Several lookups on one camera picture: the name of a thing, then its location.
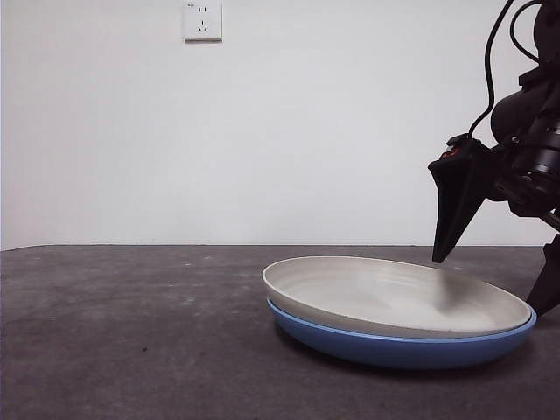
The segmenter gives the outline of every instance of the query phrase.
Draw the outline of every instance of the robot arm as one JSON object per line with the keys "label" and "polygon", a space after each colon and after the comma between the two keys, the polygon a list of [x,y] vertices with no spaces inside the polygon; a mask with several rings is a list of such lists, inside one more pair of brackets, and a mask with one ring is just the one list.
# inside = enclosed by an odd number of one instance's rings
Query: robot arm
{"label": "robot arm", "polygon": [[[521,91],[494,107],[490,52],[498,28],[513,0],[506,3],[486,47],[490,104],[469,133],[452,138],[449,148],[429,169],[438,189],[433,260],[441,263],[485,199],[507,201],[521,217],[538,217],[560,232],[560,0],[525,3],[515,14],[510,33],[520,50],[538,67],[520,77]],[[515,39],[515,20],[540,4],[535,21],[538,57]],[[487,148],[473,137],[477,124],[492,112],[498,145]],[[545,248],[547,264],[528,302],[539,315],[560,304],[560,235]]]}

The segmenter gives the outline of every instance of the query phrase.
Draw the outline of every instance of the stacked plates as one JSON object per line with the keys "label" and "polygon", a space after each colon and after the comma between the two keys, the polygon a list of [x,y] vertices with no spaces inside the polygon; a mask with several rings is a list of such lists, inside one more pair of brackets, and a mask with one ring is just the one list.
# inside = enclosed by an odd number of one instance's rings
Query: stacked plates
{"label": "stacked plates", "polygon": [[270,265],[262,278],[277,323],[342,359],[388,368],[459,368],[522,343],[533,309],[488,283],[369,258],[313,256]]}

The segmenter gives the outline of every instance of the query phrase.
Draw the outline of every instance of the white plate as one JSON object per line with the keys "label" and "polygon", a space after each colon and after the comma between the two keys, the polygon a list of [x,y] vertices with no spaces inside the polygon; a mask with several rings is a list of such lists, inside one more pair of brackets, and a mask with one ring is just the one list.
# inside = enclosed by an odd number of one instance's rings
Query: white plate
{"label": "white plate", "polygon": [[262,273],[269,297],[294,317],[389,337],[459,338],[525,324],[529,306],[469,277],[403,262],[311,256]]}

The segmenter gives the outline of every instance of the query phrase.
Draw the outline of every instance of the plate rim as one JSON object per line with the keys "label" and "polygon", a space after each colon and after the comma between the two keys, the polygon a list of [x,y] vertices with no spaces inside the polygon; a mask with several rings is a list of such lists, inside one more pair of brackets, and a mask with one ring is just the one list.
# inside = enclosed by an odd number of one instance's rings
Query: plate rim
{"label": "plate rim", "polygon": [[[527,302],[522,300],[520,297],[517,297],[513,293],[511,293],[507,290],[503,290],[502,288],[500,288],[498,286],[495,286],[491,283],[487,283],[487,282],[484,282],[482,280],[479,280],[478,278],[472,278],[470,276],[460,274],[460,273],[455,273],[453,271],[449,271],[449,270],[445,270],[445,269],[438,269],[438,268],[428,267],[428,266],[414,264],[414,263],[410,263],[410,262],[400,262],[400,261],[387,260],[387,259],[382,259],[382,258],[369,258],[369,257],[364,257],[364,256],[348,256],[348,255],[307,255],[307,256],[297,256],[297,257],[292,257],[292,258],[286,258],[286,259],[283,259],[283,260],[280,260],[280,261],[273,262],[272,264],[268,265],[262,271],[262,280],[264,281],[267,288],[270,288],[271,290],[273,290],[280,297],[291,300],[294,303],[296,303],[297,305],[302,305],[302,306],[304,306],[304,307],[306,307],[306,308],[308,308],[312,311],[322,312],[322,313],[324,313],[328,316],[335,316],[335,317],[339,317],[339,318],[350,320],[350,321],[355,320],[355,321],[359,321],[361,323],[367,323],[371,326],[374,326],[374,325],[385,326],[385,327],[388,327],[388,328],[391,328],[391,329],[393,329],[393,328],[394,329],[401,329],[401,330],[406,330],[406,331],[409,331],[409,332],[418,331],[418,332],[426,332],[426,333],[434,332],[434,333],[451,333],[451,334],[453,334],[453,333],[479,334],[480,333],[480,334],[488,335],[488,334],[485,334],[485,331],[478,331],[478,330],[455,329],[455,328],[454,329],[449,329],[449,328],[437,329],[437,328],[422,328],[422,327],[415,327],[415,326],[388,324],[388,323],[373,321],[371,319],[352,317],[352,316],[348,316],[348,315],[345,315],[343,313],[337,313],[337,312],[334,312],[334,311],[327,311],[325,309],[321,309],[321,308],[318,308],[316,306],[311,306],[311,305],[307,304],[306,302],[302,302],[301,300],[299,300],[297,298],[294,298],[291,294],[279,290],[277,287],[272,285],[270,283],[269,279],[267,278],[268,271],[270,271],[272,268],[274,268],[275,266],[277,266],[279,264],[282,264],[282,263],[288,263],[288,262],[292,262],[292,261],[306,260],[306,259],[331,259],[331,258],[332,259],[342,259],[342,260],[377,261],[377,262],[383,262],[383,263],[391,263],[391,264],[395,264],[395,265],[406,265],[406,266],[411,266],[411,267],[415,267],[415,268],[420,268],[420,269],[423,269],[423,270],[444,272],[449,277],[454,277],[454,278],[462,279],[464,281],[466,280],[466,281],[469,281],[469,282],[478,282],[480,284],[484,284],[485,286],[490,286],[491,288],[497,290],[498,292],[500,292],[502,294],[509,295],[511,298],[516,300],[518,303],[522,304],[522,306],[527,311],[527,317],[525,318],[525,320],[522,323],[520,323],[519,325],[506,327],[505,330],[504,329],[496,329],[494,331],[493,330],[488,330],[488,332],[490,334],[503,333],[505,331],[514,330],[515,328],[518,328],[518,327],[523,326],[526,323],[528,323],[531,320],[531,317],[532,317],[533,308]],[[363,334],[366,334],[366,335],[372,335],[372,334],[369,334],[367,332],[356,332],[356,333],[363,333]],[[473,336],[469,335],[468,337],[455,337],[454,339],[479,337],[479,336],[482,336],[482,335],[473,335]]]}
{"label": "plate rim", "polygon": [[481,341],[498,340],[498,339],[503,339],[503,338],[506,338],[506,337],[510,337],[512,335],[524,333],[525,331],[533,328],[533,326],[535,326],[535,323],[537,321],[537,315],[536,315],[535,310],[531,306],[529,306],[528,308],[530,309],[531,316],[527,320],[527,322],[525,322],[522,325],[517,326],[514,329],[503,331],[503,332],[497,332],[497,333],[486,334],[486,335],[478,335],[478,336],[474,336],[474,337],[454,337],[454,338],[451,337],[451,338],[447,338],[447,339],[396,337],[396,336],[375,335],[375,334],[366,334],[364,332],[354,332],[354,331],[348,331],[348,330],[341,330],[339,328],[333,328],[333,327],[327,326],[327,325],[316,324],[314,322],[295,317],[294,315],[291,315],[290,313],[280,309],[278,306],[276,306],[274,304],[274,302],[272,302],[270,297],[267,297],[266,300],[267,300],[267,304],[269,305],[269,308],[274,313],[279,314],[279,315],[281,315],[281,316],[283,316],[283,317],[285,317],[285,318],[287,318],[291,321],[294,321],[294,322],[296,322],[300,325],[303,325],[303,326],[315,328],[315,329],[318,329],[318,330],[321,330],[321,331],[326,331],[326,332],[329,332],[329,333],[337,333],[337,334],[340,334],[340,335],[345,335],[345,336],[353,337],[353,338],[356,338],[356,339],[380,340],[380,341],[390,341],[390,342],[398,342],[398,343],[456,344],[456,343],[478,343],[478,342],[481,342]]}

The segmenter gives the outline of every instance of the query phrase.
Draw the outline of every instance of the dark gray carpet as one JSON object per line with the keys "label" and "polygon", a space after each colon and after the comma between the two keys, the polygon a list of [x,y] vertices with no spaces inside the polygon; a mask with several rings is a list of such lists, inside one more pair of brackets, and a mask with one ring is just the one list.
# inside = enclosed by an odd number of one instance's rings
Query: dark gray carpet
{"label": "dark gray carpet", "polygon": [[[560,418],[560,309],[484,366],[361,367],[299,345],[268,312],[262,269],[312,255],[432,265],[419,247],[3,252],[3,419]],[[444,266],[525,298],[542,264],[539,248],[458,248]]]}

